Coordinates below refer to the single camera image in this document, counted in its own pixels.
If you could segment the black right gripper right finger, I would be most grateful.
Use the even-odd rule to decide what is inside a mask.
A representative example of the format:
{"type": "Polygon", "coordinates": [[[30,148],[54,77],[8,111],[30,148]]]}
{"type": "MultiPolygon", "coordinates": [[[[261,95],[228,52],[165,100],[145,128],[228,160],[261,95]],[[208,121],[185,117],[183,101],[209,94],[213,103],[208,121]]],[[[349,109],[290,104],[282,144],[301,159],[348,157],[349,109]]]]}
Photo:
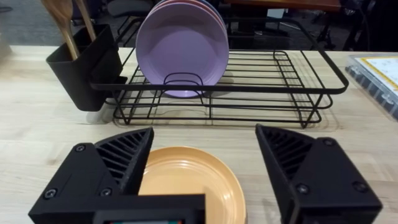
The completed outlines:
{"type": "Polygon", "coordinates": [[[333,138],[257,124],[282,223],[372,223],[382,203],[333,138]]]}

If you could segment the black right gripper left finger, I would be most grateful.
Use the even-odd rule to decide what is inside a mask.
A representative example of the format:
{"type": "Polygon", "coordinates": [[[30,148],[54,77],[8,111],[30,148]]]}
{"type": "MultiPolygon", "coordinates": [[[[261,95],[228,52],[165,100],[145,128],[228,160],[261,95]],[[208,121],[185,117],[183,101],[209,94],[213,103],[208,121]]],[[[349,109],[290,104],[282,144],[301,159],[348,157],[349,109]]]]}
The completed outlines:
{"type": "Polygon", "coordinates": [[[75,145],[31,208],[36,215],[55,204],[136,195],[154,139],[152,127],[75,145]]]}

